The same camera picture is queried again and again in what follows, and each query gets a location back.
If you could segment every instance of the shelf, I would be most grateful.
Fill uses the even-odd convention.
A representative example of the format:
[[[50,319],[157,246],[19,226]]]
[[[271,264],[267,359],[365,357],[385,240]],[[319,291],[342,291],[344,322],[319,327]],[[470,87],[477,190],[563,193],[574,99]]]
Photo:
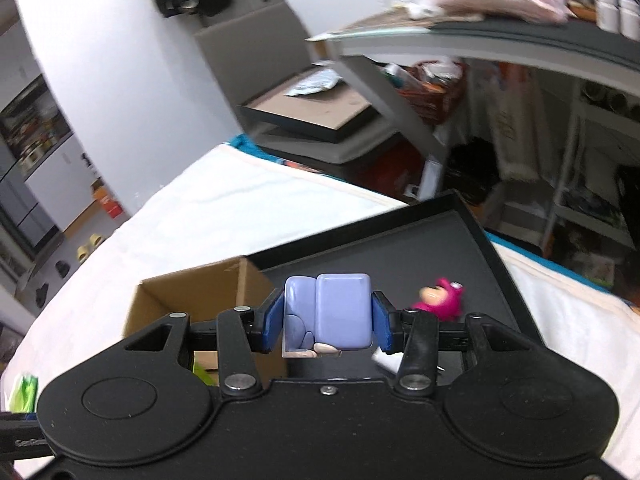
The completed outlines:
[[[563,205],[556,205],[555,211],[560,218],[564,218],[569,222],[581,225],[585,229],[601,234],[602,236],[610,238],[611,240],[614,240],[619,244],[622,244],[631,249],[636,248],[633,240],[631,239],[631,236],[629,235],[629,232],[626,230],[617,229],[605,222],[598,220],[597,218],[586,215],[584,213],[580,213],[579,211],[574,211],[573,209]]]
[[[423,27],[347,31],[308,40],[317,56],[459,56],[505,61],[577,76],[637,95],[638,43],[600,30],[594,23],[535,25],[487,18]]]
[[[543,234],[538,231],[534,231],[533,229],[527,229],[508,222],[500,222],[496,230],[503,235],[510,236],[511,238],[517,238],[518,240],[535,245],[536,247],[540,247],[542,245]]]
[[[574,106],[578,107],[578,114],[582,113],[588,121],[620,132],[632,139],[640,140],[640,123],[584,101],[576,101]]]

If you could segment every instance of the purple toy figure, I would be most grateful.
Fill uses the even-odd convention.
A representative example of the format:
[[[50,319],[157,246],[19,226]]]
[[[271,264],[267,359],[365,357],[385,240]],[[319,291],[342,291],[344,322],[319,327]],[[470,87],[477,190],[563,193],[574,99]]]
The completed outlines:
[[[456,282],[440,278],[436,287],[420,290],[420,299],[414,308],[433,312],[441,321],[456,321],[460,315],[460,296],[465,288]]]

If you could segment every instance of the basket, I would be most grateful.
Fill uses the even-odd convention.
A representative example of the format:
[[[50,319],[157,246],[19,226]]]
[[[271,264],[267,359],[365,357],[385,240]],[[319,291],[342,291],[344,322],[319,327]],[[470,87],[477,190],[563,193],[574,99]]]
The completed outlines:
[[[404,69],[416,79],[420,79],[418,77],[419,67],[429,62],[433,61],[421,61]],[[409,101],[409,104],[425,123],[442,124],[445,122],[465,96],[467,67],[464,63],[456,63],[456,65],[462,68],[462,77],[444,92],[434,91],[429,88],[430,85],[427,83],[424,84],[422,90],[398,89],[398,93]]]

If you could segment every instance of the white door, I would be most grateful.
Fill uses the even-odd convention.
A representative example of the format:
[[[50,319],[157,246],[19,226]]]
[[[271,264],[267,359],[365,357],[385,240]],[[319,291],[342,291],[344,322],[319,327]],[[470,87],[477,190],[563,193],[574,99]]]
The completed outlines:
[[[27,186],[62,231],[94,202],[94,176],[81,156],[82,147],[71,136],[27,179]]]

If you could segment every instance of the blue fabric edge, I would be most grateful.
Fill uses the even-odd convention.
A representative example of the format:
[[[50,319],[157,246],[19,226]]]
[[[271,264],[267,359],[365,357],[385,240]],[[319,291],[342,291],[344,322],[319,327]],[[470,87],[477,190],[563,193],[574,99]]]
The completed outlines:
[[[269,162],[279,164],[280,166],[286,166],[287,163],[290,162],[286,158],[270,155],[269,153],[265,152],[260,146],[255,144],[247,134],[237,135],[233,139],[231,139],[227,144],[232,148],[235,148],[239,152],[246,153],[247,155],[251,155],[256,158],[261,158],[262,160],[268,160]],[[314,174],[325,176],[327,178],[332,178],[340,182],[346,182],[346,180],[343,180],[337,176],[333,176],[333,175],[322,173],[322,172],[316,173],[315,170],[312,170],[312,171],[314,172]]]
[[[493,234],[488,233],[486,231],[484,232],[484,234],[486,235],[487,238],[489,238],[489,241],[491,241],[491,242],[493,242],[495,244],[498,244],[498,245],[500,245],[502,247],[506,247],[508,249],[511,249],[512,251],[516,251],[518,254],[522,254],[522,256],[525,256],[529,260],[533,260],[537,264],[540,264],[540,265],[542,265],[543,267],[546,267],[549,270],[553,270],[555,272],[558,272],[559,274],[562,274],[563,276],[571,278],[572,280],[575,280],[578,283],[586,285],[589,288],[593,288],[594,290],[599,290],[600,292],[606,292],[607,294],[610,294],[610,292],[606,288],[604,288],[602,286],[599,286],[599,285],[596,285],[593,282],[590,282],[585,277],[581,276],[580,274],[577,274],[576,272],[573,272],[572,270],[567,269],[566,267],[563,267],[561,265],[558,265],[558,264],[555,264],[553,262],[550,262],[549,260],[545,260],[541,256],[536,256],[535,254],[530,253],[529,251],[526,251],[521,247],[518,247],[516,244],[512,244],[511,242],[508,242],[507,240],[503,240],[502,238],[497,237],[496,235],[493,235]]]

